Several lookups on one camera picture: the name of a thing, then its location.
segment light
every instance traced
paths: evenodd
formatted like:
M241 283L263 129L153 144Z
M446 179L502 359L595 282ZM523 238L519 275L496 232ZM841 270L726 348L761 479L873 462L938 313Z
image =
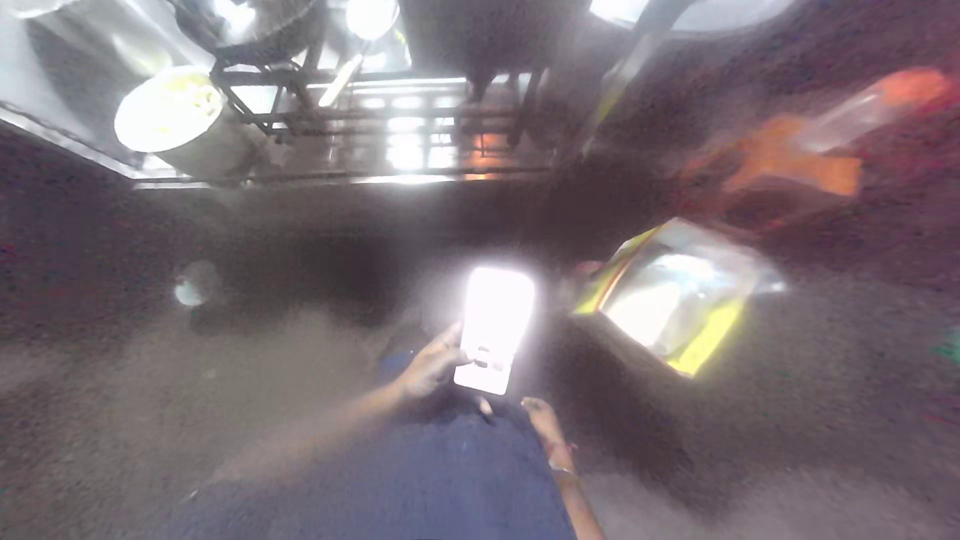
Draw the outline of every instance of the light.
M423 148L419 135L390 135L387 138L387 161L399 170L422 169Z
M387 102L378 97L368 98L360 102L360 107L364 109L383 109L386 106Z
M456 182L457 179L450 176L429 175L429 174L400 174L395 176L370 176L350 181L351 184L435 184L437 182Z
M213 0L213 11L227 20L230 34L240 34L247 30L256 18L256 10L246 2L237 6L230 0Z
M337 73L336 79L330 83L330 86L324 92L324 95L320 96L320 101L317 102L318 107L330 107L333 105L333 102L337 100L337 96L340 95L340 91L344 89L344 86L347 85L350 78L353 77L353 73L360 67L360 64L363 62L363 55L355 55L353 58L347 61L340 68L340 71Z
M396 0L349 0L347 28L361 39L380 39L394 26L399 6Z
M671 29L684 33L725 33L754 26L786 11L794 0L699 0L680 15ZM650 0L593 0L590 12L624 28L632 28Z
M414 116L400 116L398 118L391 118L387 120L387 129L392 132L412 132L416 128L423 126L425 121L423 118L416 118Z
M363 59L364 69L383 69L387 66L387 53L370 55Z
M416 109L423 107L423 98L419 96L403 96L394 100L394 107L397 109Z
M455 146L435 146L430 149L426 166L431 169L452 167L457 162L457 148Z
M534 283L499 268L477 268L467 285L460 348L473 363L460 366L453 381L502 396L507 391L516 350L534 308Z

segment dark floor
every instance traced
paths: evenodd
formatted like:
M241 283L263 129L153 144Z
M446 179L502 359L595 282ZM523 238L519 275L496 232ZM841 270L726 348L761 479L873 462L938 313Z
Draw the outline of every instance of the dark floor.
M469 245L211 246L110 178L5 145L21 162L0 198L4 538L142 537L231 449L358 391L411 307L455 317L475 261L520 259L549 282L593 255L537 227ZM544 309L510 397L555 405L610 538L956 537L960 261L943 186L767 246L789 291L751 305L696 380L623 365ZM639 204L590 193L573 198ZM575 239L608 252L607 214L596 231L581 216ZM199 255L240 299L201 325L170 293Z

